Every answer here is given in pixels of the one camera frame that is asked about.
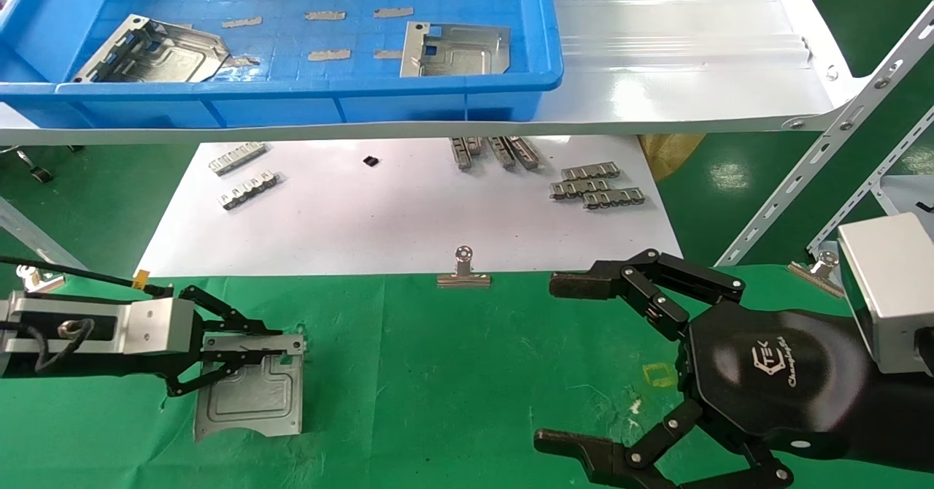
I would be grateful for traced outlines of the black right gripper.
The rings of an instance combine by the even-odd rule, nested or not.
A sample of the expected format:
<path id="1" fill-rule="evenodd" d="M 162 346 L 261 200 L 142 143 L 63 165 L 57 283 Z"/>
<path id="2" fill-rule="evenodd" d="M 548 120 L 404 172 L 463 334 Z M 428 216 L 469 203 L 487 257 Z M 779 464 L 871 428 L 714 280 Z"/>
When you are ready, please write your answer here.
<path id="1" fill-rule="evenodd" d="M 686 394 L 696 401 L 680 403 L 633 446 L 535 432 L 535 450 L 577 459 L 594 485 L 788 488 L 794 474 L 768 448 L 828 460 L 855 458 L 868 443 L 864 396 L 875 367 L 850 318 L 747 309 L 734 304 L 745 290 L 741 280 L 655 249 L 596 261 L 584 272 L 556 272 L 548 290 L 564 299 L 618 297 L 670 342 L 687 335 Z M 690 322 L 669 290 L 716 306 Z M 666 478 L 657 460 L 697 424 L 727 450 L 741 448 L 748 468 L 680 485 Z"/>

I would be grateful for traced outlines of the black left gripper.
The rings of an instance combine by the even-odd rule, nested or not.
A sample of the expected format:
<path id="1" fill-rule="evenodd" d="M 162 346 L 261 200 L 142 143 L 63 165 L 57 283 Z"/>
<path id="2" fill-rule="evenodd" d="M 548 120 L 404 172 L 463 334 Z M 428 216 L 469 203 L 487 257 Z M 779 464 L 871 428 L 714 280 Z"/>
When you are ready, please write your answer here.
<path id="1" fill-rule="evenodd" d="M 151 375 L 166 381 L 167 396 L 189 395 L 230 377 L 245 366 L 260 365 L 282 350 L 210 350 L 207 333 L 251 336 L 283 335 L 263 320 L 250 319 L 236 307 L 194 285 L 179 299 L 217 317 L 197 312 L 123 312 L 119 315 L 21 312 L 2 317 L 2 378 L 89 378 Z M 216 369 L 192 380 L 179 380 L 199 362 Z"/>

